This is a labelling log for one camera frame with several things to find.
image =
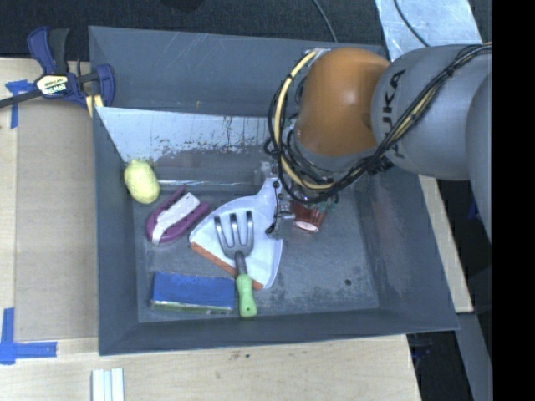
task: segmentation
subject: blue clamp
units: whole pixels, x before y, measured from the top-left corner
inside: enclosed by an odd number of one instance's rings
[[[19,358],[54,358],[58,342],[16,343],[13,341],[15,309],[3,310],[2,338],[0,338],[0,364],[13,365]]]
[[[34,82],[31,91],[1,99],[0,108],[15,105],[27,99],[43,97],[45,99],[62,99],[87,109],[88,94],[82,84],[98,80],[98,94],[105,106],[110,106],[115,97],[115,78],[109,64],[101,64],[90,74],[76,75],[69,72],[69,65],[64,59],[67,28],[51,29],[40,27],[28,36],[28,48],[43,74]]]
[[[19,95],[24,92],[32,92],[37,89],[35,84],[28,82],[27,80],[16,80],[14,82],[7,82],[6,88],[12,95]],[[11,108],[11,129],[15,129],[18,126],[18,104],[15,103]]]

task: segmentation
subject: blue sponge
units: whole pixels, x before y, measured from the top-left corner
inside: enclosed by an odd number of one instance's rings
[[[199,277],[156,272],[150,304],[181,312],[231,312],[235,282],[228,277]]]

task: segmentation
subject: wooden table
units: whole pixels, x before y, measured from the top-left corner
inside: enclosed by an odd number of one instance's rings
[[[0,58],[0,98],[9,96],[4,88],[7,81],[33,80],[39,75],[40,67],[33,60]],[[20,119],[26,111],[23,106],[20,108]],[[74,105],[69,107],[66,103],[45,103],[37,99],[32,103],[32,110],[36,109],[43,118],[51,116],[54,111],[72,112],[72,116],[79,120],[87,118],[84,110]],[[57,290],[50,290],[46,267],[34,273],[15,270],[17,258],[26,251],[17,245],[15,230],[17,180],[22,175],[18,174],[18,130],[9,129],[10,114],[10,108],[0,110],[0,308],[17,306],[23,300],[26,294],[22,292],[16,298],[15,292],[20,292],[18,287],[27,284],[16,280],[16,275],[26,274],[31,277],[36,293],[59,290],[55,294],[63,296],[67,306],[56,312],[57,318],[68,327],[69,322],[79,322],[80,314],[85,310],[82,308],[80,311],[76,303],[69,302],[73,287],[60,284]],[[456,310],[471,312],[471,300],[436,182],[427,178],[421,180]],[[46,251],[46,245],[41,247],[43,256],[39,260],[50,260],[50,266],[65,264],[54,260],[50,251]],[[90,265],[96,268],[95,261]],[[82,275],[78,275],[78,278],[91,279],[86,281],[85,289],[93,287],[92,278],[95,278],[96,272],[86,272],[85,276],[83,272],[80,273]],[[32,328],[19,330],[28,333]],[[96,368],[123,368],[125,399],[129,401],[420,399],[405,336],[113,357],[100,357],[97,354],[96,337],[61,338],[58,347],[56,358],[19,359],[13,366],[0,365],[0,399],[87,400],[90,399],[91,371]]]

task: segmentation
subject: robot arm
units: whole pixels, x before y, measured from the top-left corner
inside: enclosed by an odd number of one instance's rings
[[[490,238],[492,44],[423,48],[392,64],[362,49],[333,50],[313,62],[289,123],[289,85],[316,52],[285,79],[268,118],[266,151],[292,199],[321,204],[363,174],[396,165],[471,180]]]

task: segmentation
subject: yellow cable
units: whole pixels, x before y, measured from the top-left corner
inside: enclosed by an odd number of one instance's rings
[[[290,84],[293,82],[293,78],[303,69],[303,67],[315,56],[318,54],[317,50],[310,51],[299,63],[293,68],[293,70],[290,72],[290,75],[284,80],[283,86],[281,88],[281,92],[278,96],[277,106],[275,107],[275,115],[274,115],[274,127],[273,131],[275,134],[275,143],[277,144],[277,147],[280,146],[278,142],[278,137],[280,134],[280,120],[281,120],[281,114],[283,112],[283,102],[286,98],[286,94],[288,93],[288,89],[290,87]],[[327,190],[330,189],[334,183],[329,183],[325,185],[318,185],[318,184],[311,184],[305,180],[301,180],[301,178],[293,172],[292,168],[290,167],[289,163],[286,161],[286,158],[281,155],[281,161],[283,164],[284,171],[288,174],[288,176],[294,180],[299,185],[302,185],[304,187],[307,187],[310,190]]]

